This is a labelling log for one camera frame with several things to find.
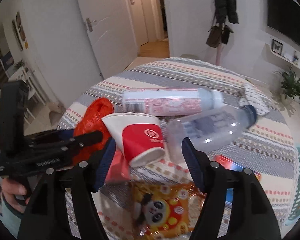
hanging jacket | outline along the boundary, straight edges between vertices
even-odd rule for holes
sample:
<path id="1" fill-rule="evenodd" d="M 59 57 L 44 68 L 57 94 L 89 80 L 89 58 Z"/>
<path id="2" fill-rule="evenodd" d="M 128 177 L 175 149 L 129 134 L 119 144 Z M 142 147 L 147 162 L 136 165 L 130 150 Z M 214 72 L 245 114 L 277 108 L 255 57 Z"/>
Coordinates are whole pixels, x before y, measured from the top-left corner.
<path id="1" fill-rule="evenodd" d="M 222 24 L 226 22 L 226 16 L 230 23 L 239 23 L 236 12 L 236 0 L 214 0 L 216 6 L 217 23 Z"/>

door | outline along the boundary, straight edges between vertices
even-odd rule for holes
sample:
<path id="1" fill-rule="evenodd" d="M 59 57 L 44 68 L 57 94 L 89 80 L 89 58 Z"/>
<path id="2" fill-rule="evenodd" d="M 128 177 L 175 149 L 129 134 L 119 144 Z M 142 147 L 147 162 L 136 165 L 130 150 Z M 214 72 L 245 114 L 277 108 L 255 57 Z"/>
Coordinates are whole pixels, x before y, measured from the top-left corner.
<path id="1" fill-rule="evenodd" d="M 82 18 L 104 78 L 124 70 L 136 57 L 128 0 L 78 0 Z"/>
<path id="2" fill-rule="evenodd" d="M 132 8 L 134 34 L 136 36 L 138 46 L 141 46 L 149 41 L 142 2 L 141 0 L 129 0 L 129 2 L 131 3 Z"/>

green plant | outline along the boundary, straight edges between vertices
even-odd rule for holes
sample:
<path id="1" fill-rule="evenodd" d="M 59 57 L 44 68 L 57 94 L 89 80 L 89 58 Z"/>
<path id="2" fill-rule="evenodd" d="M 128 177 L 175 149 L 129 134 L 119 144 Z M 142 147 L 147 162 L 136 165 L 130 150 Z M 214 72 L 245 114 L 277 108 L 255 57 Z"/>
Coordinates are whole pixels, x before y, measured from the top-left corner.
<path id="1" fill-rule="evenodd" d="M 289 72 L 279 72 L 283 77 L 281 81 L 281 88 L 283 88 L 283 93 L 287 97 L 291 97 L 294 99 L 295 96 L 298 96 L 300 99 L 300 78 L 296 80 L 296 73 L 292 70 L 291 66 L 289 66 Z"/>
<path id="2" fill-rule="evenodd" d="M 14 66 L 15 66 L 16 69 L 18 69 L 18 68 L 24 67 L 25 63 L 24 63 L 24 61 L 22 59 L 19 62 L 17 62 Z"/>

finger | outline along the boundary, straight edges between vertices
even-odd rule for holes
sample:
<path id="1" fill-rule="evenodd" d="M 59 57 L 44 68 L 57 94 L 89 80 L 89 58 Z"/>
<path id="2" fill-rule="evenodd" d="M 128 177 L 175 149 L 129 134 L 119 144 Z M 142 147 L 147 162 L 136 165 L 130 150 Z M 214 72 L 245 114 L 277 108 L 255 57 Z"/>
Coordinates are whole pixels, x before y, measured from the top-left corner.
<path id="1" fill-rule="evenodd" d="M 14 181 L 12 179 L 2 179 L 1 187 L 2 187 L 2 190 L 8 194 L 14 194 L 14 195 L 27 194 L 26 188 L 22 184 Z"/>
<path id="2" fill-rule="evenodd" d="M 9 194 L 7 192 L 3 191 L 4 198 L 9 203 L 10 206 L 12 206 L 15 210 L 18 210 L 19 212 L 23 213 L 25 211 L 25 207 L 21 206 L 16 199 L 14 198 L 13 194 Z"/>

table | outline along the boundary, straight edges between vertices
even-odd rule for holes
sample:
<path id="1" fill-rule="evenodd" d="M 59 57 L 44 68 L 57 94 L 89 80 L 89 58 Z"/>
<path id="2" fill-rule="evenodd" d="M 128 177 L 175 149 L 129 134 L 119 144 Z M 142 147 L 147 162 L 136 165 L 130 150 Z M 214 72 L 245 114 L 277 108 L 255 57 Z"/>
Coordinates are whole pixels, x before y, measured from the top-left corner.
<path id="1" fill-rule="evenodd" d="M 72 129 L 81 120 L 86 108 L 98 97 L 108 98 L 115 112 L 123 112 L 122 93 L 129 88 L 185 87 L 206 88 L 223 92 L 226 104 L 239 107 L 240 92 L 245 83 L 241 75 L 200 60 L 171 57 L 144 64 L 110 77 L 89 88 L 65 112 L 59 129 Z M 212 159 L 222 154 L 242 166 L 250 167 L 261 174 L 261 185 L 272 204 L 280 228 L 284 225 L 293 205 L 298 182 L 298 155 L 293 137 L 272 101 L 256 87 L 258 94 L 269 107 L 269 114 L 258 117 L 255 125 L 232 144 L 208 153 Z M 173 117 L 162 117 L 161 128 Z M 191 176 L 187 167 L 178 166 L 168 158 L 146 167 L 131 169 L 135 180 L 148 183 L 187 183 Z M 132 239 L 130 195 L 127 185 L 105 185 L 93 198 L 109 237 Z M 78 235 L 71 196 L 67 194 L 69 222 L 73 234 Z M 230 208 L 226 207 L 219 235 L 227 231 Z"/>

